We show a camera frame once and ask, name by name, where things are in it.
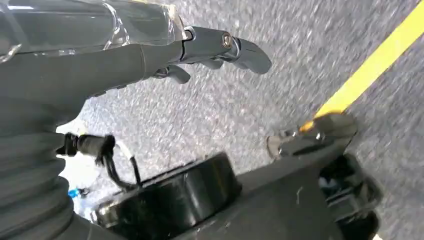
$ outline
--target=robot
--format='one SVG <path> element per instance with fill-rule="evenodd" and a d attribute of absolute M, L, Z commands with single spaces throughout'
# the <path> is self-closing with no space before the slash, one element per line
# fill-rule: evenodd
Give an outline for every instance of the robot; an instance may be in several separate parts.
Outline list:
<path fill-rule="evenodd" d="M 235 175 L 218 153 L 135 182 L 114 172 L 113 136 L 56 133 L 84 102 L 148 78 L 190 75 L 178 65 L 224 62 L 257 74 L 272 63 L 254 43 L 184 26 L 173 6 L 125 0 L 0 1 L 0 239 L 368 240 L 382 193 L 354 156 L 348 115 L 267 140 L 271 165 Z M 91 223 L 73 212 L 56 154 L 96 157 L 122 191 Z"/>

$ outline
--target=pavement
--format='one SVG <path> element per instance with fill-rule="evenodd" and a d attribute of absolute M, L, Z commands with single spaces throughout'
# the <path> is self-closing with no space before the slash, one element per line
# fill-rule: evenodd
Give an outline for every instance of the pavement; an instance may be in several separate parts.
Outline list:
<path fill-rule="evenodd" d="M 185 85 L 148 79 L 87 101 L 90 133 L 113 133 L 154 176 L 225 150 L 237 173 L 271 162 L 265 136 L 301 125 L 359 68 L 419 0 L 168 0 L 186 25 L 227 30 L 273 61 L 265 75 L 225 64 L 185 66 Z M 384 240 L 424 236 L 424 37 L 347 110 L 360 123 L 349 147 L 380 181 Z M 129 165 L 119 164 L 124 179 Z M 100 173 L 97 197 L 115 191 Z"/>

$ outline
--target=transparent plastic cover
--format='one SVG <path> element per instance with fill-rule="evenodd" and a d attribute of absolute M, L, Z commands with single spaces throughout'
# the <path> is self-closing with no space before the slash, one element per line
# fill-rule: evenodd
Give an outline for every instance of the transparent plastic cover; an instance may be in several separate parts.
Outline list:
<path fill-rule="evenodd" d="M 139 0 L 0 0 L 0 63 L 15 54 L 63 56 L 185 38 L 174 5 Z"/>

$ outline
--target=screw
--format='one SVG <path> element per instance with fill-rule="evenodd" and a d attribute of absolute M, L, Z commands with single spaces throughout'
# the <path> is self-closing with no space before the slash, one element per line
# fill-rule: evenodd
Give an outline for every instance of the screw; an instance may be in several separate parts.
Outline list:
<path fill-rule="evenodd" d="M 226 49 L 230 49 L 232 45 L 233 45 L 233 38 L 228 32 L 224 33 L 222 35 L 222 46 Z"/>

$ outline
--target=yellow road marking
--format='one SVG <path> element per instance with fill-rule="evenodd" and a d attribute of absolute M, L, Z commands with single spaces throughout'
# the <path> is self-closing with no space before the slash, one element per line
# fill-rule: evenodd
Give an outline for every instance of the yellow road marking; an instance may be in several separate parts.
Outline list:
<path fill-rule="evenodd" d="M 322 105 L 314 118 L 328 113 L 344 112 L 423 33 L 424 1 L 421 1 L 343 86 Z M 312 126 L 312 122 L 307 122 L 300 130 L 306 131 Z"/>

